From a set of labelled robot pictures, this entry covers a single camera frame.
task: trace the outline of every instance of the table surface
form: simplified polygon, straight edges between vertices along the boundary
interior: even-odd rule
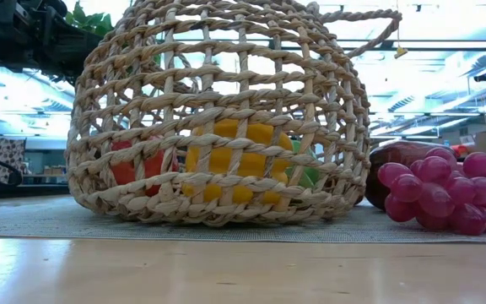
[[[486,245],[0,239],[0,304],[307,302],[486,304]]]

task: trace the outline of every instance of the yellow bell pepper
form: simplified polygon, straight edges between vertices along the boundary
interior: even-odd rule
[[[235,138],[237,132],[237,120],[224,119],[217,122],[213,126],[213,133],[218,136],[226,138]],[[203,127],[192,130],[192,135],[200,136],[203,134]],[[270,144],[273,137],[273,127],[264,124],[250,124],[247,127],[246,137],[257,144]],[[288,135],[281,133],[278,145],[284,149],[291,151],[292,142]],[[196,172],[200,148],[196,146],[189,147],[186,152],[186,171]],[[213,148],[209,158],[209,172],[216,174],[223,174],[228,172],[230,165],[230,158],[232,150],[230,148]],[[273,168],[271,171],[271,178],[288,183],[288,176],[285,173],[286,168],[290,163],[286,160],[273,160]],[[262,177],[266,167],[266,156],[255,153],[243,153],[241,156],[240,166],[237,170],[238,176],[259,176]],[[191,197],[194,194],[194,187],[192,185],[183,184],[183,193]],[[204,201],[210,202],[222,195],[221,187],[218,185],[208,184],[204,191]],[[280,201],[280,195],[274,192],[266,191],[262,203],[276,204]],[[235,204],[242,204],[250,202],[252,199],[252,191],[248,187],[235,186],[234,196],[232,202]]]

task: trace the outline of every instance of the basket handle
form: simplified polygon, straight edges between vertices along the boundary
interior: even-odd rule
[[[378,37],[367,42],[365,45],[360,46],[355,50],[349,52],[348,57],[350,58],[359,56],[364,52],[367,52],[368,50],[382,43],[385,39],[389,38],[389,36],[392,35],[395,30],[398,30],[398,25],[402,20],[402,14],[398,11],[393,11],[391,9],[378,9],[376,11],[369,11],[366,13],[350,13],[338,11],[335,13],[327,13],[320,16],[320,21],[323,24],[339,20],[354,22],[370,19],[391,19],[391,23],[386,27],[384,31],[381,32],[380,35],[378,35]]]

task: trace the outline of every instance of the gray carpet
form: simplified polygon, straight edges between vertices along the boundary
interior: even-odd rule
[[[470,237],[450,232],[433,233],[424,231],[415,222],[394,223],[369,204],[357,206],[347,218],[333,224],[229,225],[214,229],[204,225],[124,222],[115,217],[93,214],[77,205],[72,198],[61,197],[46,198],[42,204],[6,202],[0,207],[0,236],[221,242],[486,242],[486,235]]]

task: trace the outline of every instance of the red bell pepper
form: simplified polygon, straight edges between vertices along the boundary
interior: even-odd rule
[[[125,140],[122,142],[112,143],[111,150],[118,151],[120,149],[127,149],[131,147],[131,141]],[[143,161],[143,165],[145,166],[146,178],[157,176],[160,174],[160,167],[162,166],[162,160],[164,157],[165,152],[161,150],[158,151],[155,155],[150,156]],[[179,171],[179,163],[177,162],[177,156],[175,153],[173,154],[171,169],[172,171]],[[118,185],[126,185],[129,182],[134,182],[134,164],[132,163],[132,161],[122,162],[118,165],[111,166],[111,171],[114,173],[114,177],[116,178],[116,182]],[[145,194],[152,197],[155,194],[159,193],[159,189],[160,186],[152,186],[151,188],[146,190]]]

